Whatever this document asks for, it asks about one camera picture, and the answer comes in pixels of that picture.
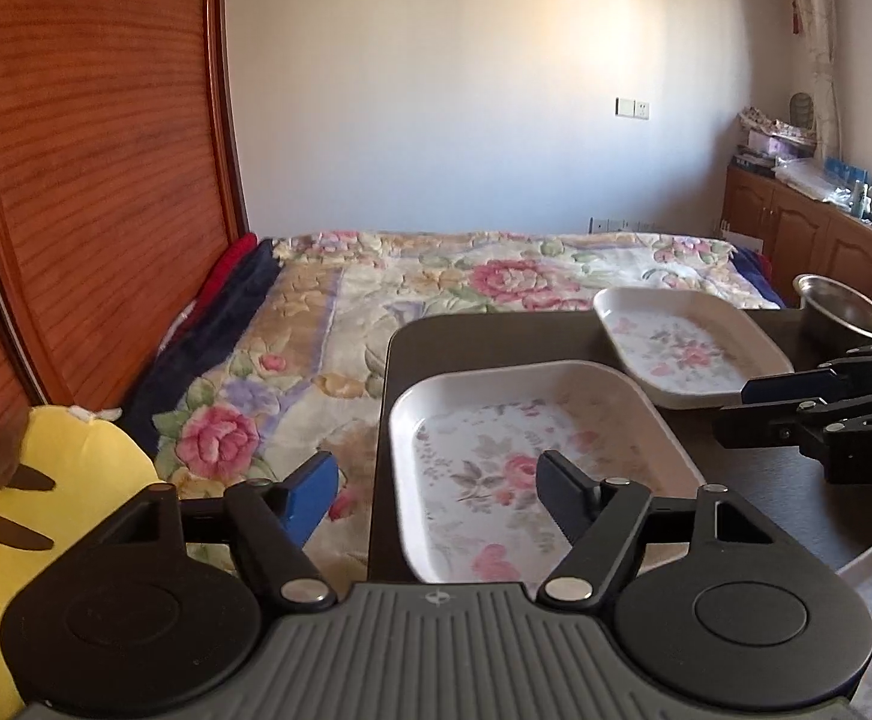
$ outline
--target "yellow fabric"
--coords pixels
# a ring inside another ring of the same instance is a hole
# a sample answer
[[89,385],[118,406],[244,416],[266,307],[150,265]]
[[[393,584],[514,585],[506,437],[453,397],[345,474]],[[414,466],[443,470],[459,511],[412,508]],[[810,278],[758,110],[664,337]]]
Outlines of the yellow fabric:
[[[0,516],[42,533],[41,552],[0,544],[0,620],[12,597],[139,490],[158,481],[152,462],[115,425],[61,406],[32,409],[21,462],[55,480],[52,491],[0,490]],[[0,720],[22,702],[0,653]]]

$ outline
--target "crosshair logo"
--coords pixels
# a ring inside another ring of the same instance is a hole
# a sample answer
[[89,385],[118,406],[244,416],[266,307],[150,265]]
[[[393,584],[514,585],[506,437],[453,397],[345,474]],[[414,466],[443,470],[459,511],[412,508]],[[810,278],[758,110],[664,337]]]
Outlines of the crosshair logo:
[[433,590],[425,594],[425,599],[434,607],[440,607],[442,604],[448,604],[452,600],[452,596],[445,590]]

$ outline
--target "light switch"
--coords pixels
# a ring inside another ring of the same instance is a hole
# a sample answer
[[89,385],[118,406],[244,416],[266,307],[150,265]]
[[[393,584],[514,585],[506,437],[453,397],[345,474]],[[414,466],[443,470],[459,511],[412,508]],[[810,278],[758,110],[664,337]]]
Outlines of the light switch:
[[632,119],[636,115],[636,101],[626,98],[616,98],[616,116],[627,116]]

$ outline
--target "gray ribbed panel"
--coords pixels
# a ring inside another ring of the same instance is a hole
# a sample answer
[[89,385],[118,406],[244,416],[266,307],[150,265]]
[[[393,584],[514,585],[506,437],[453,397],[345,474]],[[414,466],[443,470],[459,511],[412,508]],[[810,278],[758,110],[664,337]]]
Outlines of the gray ribbed panel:
[[[438,590],[450,600],[434,605]],[[845,703],[775,718],[860,720]],[[30,707],[21,720],[62,720]],[[360,584],[290,617],[222,688],[162,720],[714,720],[631,673],[599,623],[517,584]]]

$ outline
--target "bowl rim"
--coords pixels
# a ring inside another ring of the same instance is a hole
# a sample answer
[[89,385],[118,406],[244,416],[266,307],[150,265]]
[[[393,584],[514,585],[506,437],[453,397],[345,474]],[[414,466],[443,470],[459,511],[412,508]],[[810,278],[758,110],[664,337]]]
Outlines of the bowl rim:
[[838,325],[841,325],[842,327],[845,327],[847,330],[852,330],[853,333],[859,333],[864,338],[872,338],[872,333],[869,330],[864,330],[862,327],[859,327],[855,324],[849,324],[848,322],[846,322],[845,319],[842,319],[842,317],[837,317],[836,314],[833,314],[833,312],[831,312],[828,308],[826,308],[825,306],[820,304],[818,302],[818,300],[814,300],[809,295],[804,293],[804,289],[802,288],[802,284],[804,283],[804,281],[807,281],[808,279],[817,279],[819,281],[828,281],[831,284],[835,284],[837,287],[840,287],[841,289],[846,290],[847,292],[853,293],[854,295],[857,296],[857,298],[860,298],[864,302],[869,303],[871,305],[871,307],[872,307],[872,300],[869,300],[869,298],[867,298],[866,295],[863,295],[863,293],[857,292],[857,290],[854,290],[849,285],[843,284],[841,281],[836,281],[834,278],[829,278],[828,276],[821,276],[818,274],[800,274],[800,275],[796,276],[796,278],[793,279],[793,289],[796,290],[797,295],[799,295],[799,299],[804,300],[806,303],[811,305],[813,307],[813,309],[818,311],[824,317],[832,320],[833,322],[835,322]]

